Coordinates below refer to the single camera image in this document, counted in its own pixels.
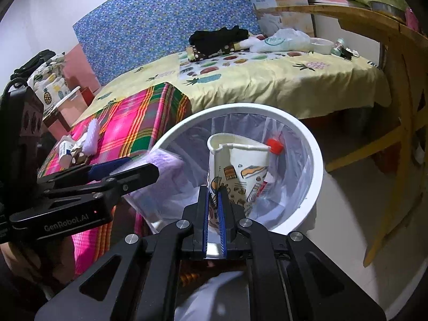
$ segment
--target red bottle cap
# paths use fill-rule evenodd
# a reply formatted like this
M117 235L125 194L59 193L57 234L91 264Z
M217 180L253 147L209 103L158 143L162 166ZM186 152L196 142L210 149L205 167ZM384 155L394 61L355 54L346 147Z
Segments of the red bottle cap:
M281 154L282 150L284 149L284 145L275 139L268 139L266 144L270 147L270 152L273 154Z

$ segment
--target white floor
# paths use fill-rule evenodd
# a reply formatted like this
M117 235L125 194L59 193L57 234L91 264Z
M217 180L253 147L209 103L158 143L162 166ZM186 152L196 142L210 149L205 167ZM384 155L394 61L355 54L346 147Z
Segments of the white floor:
M324 161L344 155L356 142L333 129L314 131ZM403 215L416 197L421 170L412 167ZM385 310L396 315L428 265L428 199L367 268L362 261L389 201L394 176L380 172L371 158L325 174L316 209L300 230Z

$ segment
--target screw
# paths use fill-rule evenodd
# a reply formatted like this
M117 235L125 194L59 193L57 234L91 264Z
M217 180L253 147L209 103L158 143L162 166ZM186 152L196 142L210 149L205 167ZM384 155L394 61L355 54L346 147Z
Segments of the screw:
M137 241L138 241L138 235L136 235L136 234L128 234L125 237L125 242L127 244L135 244Z
M290 239L293 241L300 241L303 239L303 234L299 231L293 231L290 233Z
M187 220L179 220L179 221L177 221L177 223L175 225L177 226L177 228L183 229L183 228L187 228L188 226L190 226L190 223Z
M239 220L239 225L242 227L250 227L252 224L253 222L249 218L242 218Z

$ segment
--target wooden table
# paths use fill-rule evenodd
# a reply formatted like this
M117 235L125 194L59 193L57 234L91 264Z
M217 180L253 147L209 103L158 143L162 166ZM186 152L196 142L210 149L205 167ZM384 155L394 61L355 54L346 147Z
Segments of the wooden table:
M422 93L425 95L425 100L428 99L428 39L392 18L362 8L311 5L279 7L278 10L337 18L342 29L372 38L387 48L384 72L391 88L392 107L396 109L399 125L377 140L326 165L326 171L331 172L371 156L397 142L401 143L399 165L390 202L377 235L365 254L364 266L368 266L388 238L402 226L404 220L411 216L422 201L422 196L420 196L419 201L415 203L400 224L391 229L402 201L405 181L409 172L412 136L416 130L428 125L428 106L425 105L417 111ZM428 128L426 134L426 141L428 141ZM425 153L424 172L420 185L421 194L425 192L423 179L427 174L427 164L428 153Z

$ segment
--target blue patterned wall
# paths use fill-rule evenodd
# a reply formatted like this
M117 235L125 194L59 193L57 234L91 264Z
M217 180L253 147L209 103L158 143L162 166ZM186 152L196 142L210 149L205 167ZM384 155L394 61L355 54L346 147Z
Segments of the blue patterned wall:
M183 51L196 30L239 25L260 33L249 0L108 0L74 26L102 85Z

